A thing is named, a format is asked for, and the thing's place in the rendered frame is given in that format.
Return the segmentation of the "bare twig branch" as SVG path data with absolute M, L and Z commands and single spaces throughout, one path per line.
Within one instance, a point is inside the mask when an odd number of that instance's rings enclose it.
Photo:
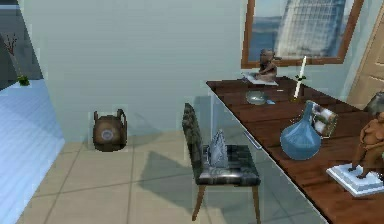
M 16 51 L 16 43 L 17 43 L 17 37 L 16 34 L 13 34 L 12 36 L 6 35 L 6 38 L 4 39 L 5 47 L 8 51 L 8 53 L 11 56 L 11 59 L 13 60 L 13 65 L 16 71 L 16 74 L 18 77 L 22 75 L 20 64 L 18 62 L 18 59 L 16 57 L 15 51 Z

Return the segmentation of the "clear glass bowl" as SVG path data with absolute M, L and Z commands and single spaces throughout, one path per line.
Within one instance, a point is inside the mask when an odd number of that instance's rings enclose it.
M 267 96 L 262 91 L 248 91 L 246 93 L 246 100 L 253 105 L 263 105 L 267 101 Z

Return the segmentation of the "brown wooden dining table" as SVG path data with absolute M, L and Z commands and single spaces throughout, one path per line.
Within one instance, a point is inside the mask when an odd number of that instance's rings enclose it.
M 207 85 L 330 224 L 384 224 L 384 193 L 354 197 L 326 173 L 330 167 L 351 162 L 360 131 L 372 119 L 370 114 L 306 85 L 301 87 L 299 100 L 292 102 L 296 82 L 287 77 L 280 77 L 275 86 L 241 80 L 209 81 Z M 248 91 L 264 92 L 266 103 L 248 103 Z M 295 161 L 283 152 L 280 135 L 302 114 L 307 100 L 335 112 L 338 120 L 333 135 L 322 141 L 314 157 Z

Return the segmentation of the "wood framed window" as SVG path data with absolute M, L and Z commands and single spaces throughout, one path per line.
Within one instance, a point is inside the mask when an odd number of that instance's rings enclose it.
M 365 2 L 247 0 L 241 67 L 258 67 L 263 48 L 279 67 L 343 63 Z

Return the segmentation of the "brown seated figure statue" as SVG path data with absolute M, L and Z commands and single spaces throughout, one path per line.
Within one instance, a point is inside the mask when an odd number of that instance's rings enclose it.
M 253 84 L 276 85 L 277 66 L 273 63 L 275 53 L 272 50 L 262 49 L 260 52 L 260 67 L 256 73 L 245 73 L 242 77 L 243 82 Z

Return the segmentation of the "small framed photo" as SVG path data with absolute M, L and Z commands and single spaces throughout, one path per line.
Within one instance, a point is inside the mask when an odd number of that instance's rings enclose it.
M 319 104 L 313 105 L 312 114 L 313 128 L 322 138 L 330 138 L 336 128 L 338 115 L 327 108 L 321 107 Z

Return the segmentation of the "brown standing figure statue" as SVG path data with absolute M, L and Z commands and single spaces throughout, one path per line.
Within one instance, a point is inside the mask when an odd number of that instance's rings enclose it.
M 361 129 L 352 162 L 326 172 L 354 197 L 384 193 L 384 112 Z

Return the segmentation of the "blue glass vase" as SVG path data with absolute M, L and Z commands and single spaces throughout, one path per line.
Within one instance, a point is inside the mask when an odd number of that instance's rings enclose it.
M 314 103 L 307 101 L 301 119 L 281 132 L 280 143 L 293 160 L 308 160 L 320 149 L 321 137 L 312 127 Z

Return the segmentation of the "white candle on holder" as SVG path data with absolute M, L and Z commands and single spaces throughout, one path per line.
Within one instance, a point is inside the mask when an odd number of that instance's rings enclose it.
M 298 100 L 298 95 L 299 95 L 299 91 L 300 91 L 300 86 L 301 86 L 301 84 L 302 84 L 302 80 L 305 79 L 305 78 L 304 78 L 304 70 L 305 70 L 306 62 L 307 62 L 307 56 L 304 56 L 304 58 L 303 58 L 303 60 L 302 60 L 302 64 L 301 64 L 301 68 L 300 68 L 300 72 L 299 72 L 299 74 L 296 76 L 297 83 L 296 83 L 295 91 L 294 91 L 293 98 L 292 98 L 292 101 L 293 101 L 293 102 Z

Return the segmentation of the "light wooden room door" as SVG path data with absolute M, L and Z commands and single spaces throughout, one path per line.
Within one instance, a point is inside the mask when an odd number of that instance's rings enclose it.
M 384 91 L 384 2 L 380 7 L 347 103 L 364 109 L 380 91 Z

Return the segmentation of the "dark checked cushioned chair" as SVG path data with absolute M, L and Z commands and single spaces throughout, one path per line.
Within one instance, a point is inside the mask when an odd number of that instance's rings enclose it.
M 192 220 L 197 219 L 207 186 L 250 187 L 254 204 L 257 224 L 261 224 L 259 205 L 260 175 L 253 162 L 247 145 L 227 145 L 229 166 L 227 168 L 212 167 L 207 161 L 207 149 L 204 145 L 201 131 L 193 106 L 184 105 L 182 128 L 191 161 L 193 178 L 198 186 L 196 204 L 192 213 Z

